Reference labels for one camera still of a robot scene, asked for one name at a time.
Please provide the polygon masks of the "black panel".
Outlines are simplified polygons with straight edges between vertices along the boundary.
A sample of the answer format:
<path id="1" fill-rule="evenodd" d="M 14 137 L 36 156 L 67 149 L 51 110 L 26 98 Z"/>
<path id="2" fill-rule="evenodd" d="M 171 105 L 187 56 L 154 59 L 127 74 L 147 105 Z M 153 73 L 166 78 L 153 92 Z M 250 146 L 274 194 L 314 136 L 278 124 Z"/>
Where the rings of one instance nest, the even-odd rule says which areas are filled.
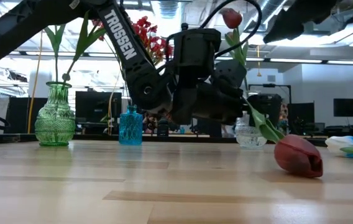
<path id="1" fill-rule="evenodd" d="M 35 121 L 37 119 L 38 112 L 46 104 L 46 102 L 46 98 L 34 98 L 30 122 L 31 134 L 35 133 Z M 30 104 L 30 98 L 11 97 L 9 99 L 6 120 L 10 124 L 10 126 L 4 130 L 4 133 L 27 134 Z"/>
<path id="2" fill-rule="evenodd" d="M 301 133 L 309 123 L 314 123 L 314 103 L 288 104 L 288 125 L 293 134 Z"/>

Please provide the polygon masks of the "black desk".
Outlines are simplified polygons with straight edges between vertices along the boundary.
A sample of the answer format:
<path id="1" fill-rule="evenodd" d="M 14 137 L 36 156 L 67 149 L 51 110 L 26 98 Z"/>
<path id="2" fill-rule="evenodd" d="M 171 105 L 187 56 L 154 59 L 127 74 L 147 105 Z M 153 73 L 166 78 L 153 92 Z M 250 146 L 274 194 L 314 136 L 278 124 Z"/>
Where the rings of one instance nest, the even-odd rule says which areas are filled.
<path id="1" fill-rule="evenodd" d="M 322 134 L 328 137 L 331 136 L 353 136 L 353 123 L 335 123 L 327 124 L 322 131 Z"/>

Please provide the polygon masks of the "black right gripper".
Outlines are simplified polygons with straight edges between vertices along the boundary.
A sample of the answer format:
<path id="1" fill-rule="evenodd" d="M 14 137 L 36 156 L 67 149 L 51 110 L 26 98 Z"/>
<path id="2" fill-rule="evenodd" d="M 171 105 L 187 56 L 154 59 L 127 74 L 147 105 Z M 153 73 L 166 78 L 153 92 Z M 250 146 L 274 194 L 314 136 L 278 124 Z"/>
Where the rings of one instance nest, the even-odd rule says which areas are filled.
<path id="1" fill-rule="evenodd" d="M 315 24 L 322 23 L 331 15 L 333 7 L 338 0 L 296 0 L 284 12 L 279 15 L 273 27 L 263 38 L 265 44 L 288 39 L 293 40 L 298 37 L 298 26 L 307 22 Z"/>

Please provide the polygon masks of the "blue glass vase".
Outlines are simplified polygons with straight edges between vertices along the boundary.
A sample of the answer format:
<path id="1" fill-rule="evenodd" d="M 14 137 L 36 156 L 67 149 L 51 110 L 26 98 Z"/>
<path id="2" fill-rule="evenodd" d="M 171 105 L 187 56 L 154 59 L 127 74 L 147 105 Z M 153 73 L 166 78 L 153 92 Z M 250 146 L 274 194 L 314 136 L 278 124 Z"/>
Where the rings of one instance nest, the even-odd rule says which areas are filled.
<path id="1" fill-rule="evenodd" d="M 119 124 L 119 143 L 141 145 L 143 116 L 137 112 L 136 105 L 128 105 L 127 112 L 121 114 Z"/>

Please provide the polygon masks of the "clear glass vase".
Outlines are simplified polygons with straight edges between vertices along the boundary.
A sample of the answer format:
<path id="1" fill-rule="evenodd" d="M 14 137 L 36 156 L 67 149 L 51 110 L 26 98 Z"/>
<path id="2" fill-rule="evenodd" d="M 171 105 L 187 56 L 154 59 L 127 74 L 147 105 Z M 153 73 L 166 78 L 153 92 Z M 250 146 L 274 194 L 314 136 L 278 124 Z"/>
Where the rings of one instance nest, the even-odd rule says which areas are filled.
<path id="1" fill-rule="evenodd" d="M 260 131 L 249 124 L 250 115 L 244 111 L 242 117 L 236 119 L 234 133 L 236 141 L 242 148 L 254 149 L 263 147 L 267 140 Z"/>

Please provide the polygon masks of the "black wall monitor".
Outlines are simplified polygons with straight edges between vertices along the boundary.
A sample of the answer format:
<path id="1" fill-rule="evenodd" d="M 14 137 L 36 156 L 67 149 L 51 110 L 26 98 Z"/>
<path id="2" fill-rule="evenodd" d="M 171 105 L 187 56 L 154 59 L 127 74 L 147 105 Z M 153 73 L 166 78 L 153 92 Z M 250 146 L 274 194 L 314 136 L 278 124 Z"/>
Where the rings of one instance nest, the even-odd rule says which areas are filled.
<path id="1" fill-rule="evenodd" d="M 353 98 L 333 99 L 333 112 L 335 117 L 353 117 Z"/>

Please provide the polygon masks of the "green glass vase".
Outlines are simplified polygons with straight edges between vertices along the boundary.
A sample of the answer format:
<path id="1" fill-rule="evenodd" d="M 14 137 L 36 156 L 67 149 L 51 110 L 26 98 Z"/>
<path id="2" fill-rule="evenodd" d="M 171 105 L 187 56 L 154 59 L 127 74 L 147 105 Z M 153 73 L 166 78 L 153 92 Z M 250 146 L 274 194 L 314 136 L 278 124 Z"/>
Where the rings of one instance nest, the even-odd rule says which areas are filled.
<path id="1" fill-rule="evenodd" d="M 68 102 L 71 85 L 47 82 L 46 104 L 39 110 L 35 121 L 35 136 L 41 146 L 67 146 L 75 134 L 75 114 Z"/>

